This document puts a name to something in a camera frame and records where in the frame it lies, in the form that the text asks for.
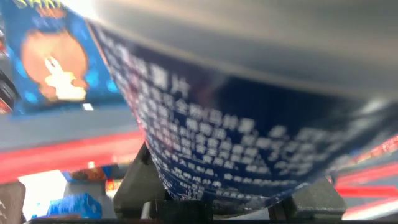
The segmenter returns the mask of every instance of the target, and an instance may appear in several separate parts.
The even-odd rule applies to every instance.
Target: supermarket shelf
[[[0,183],[48,170],[80,170],[134,159],[142,146],[140,132],[114,134],[0,154]]]
[[[23,120],[0,116],[0,152],[137,131],[127,106],[44,114]]]

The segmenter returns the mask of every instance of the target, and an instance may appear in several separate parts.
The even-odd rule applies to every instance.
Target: brown cartoon bear
[[[39,84],[49,101],[85,99],[88,59],[84,48],[67,30],[30,32],[21,45],[21,60],[28,76]]]

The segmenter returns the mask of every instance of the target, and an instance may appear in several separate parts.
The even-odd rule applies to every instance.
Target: snack bag
[[[59,0],[4,0],[15,114],[122,102],[85,21]]]

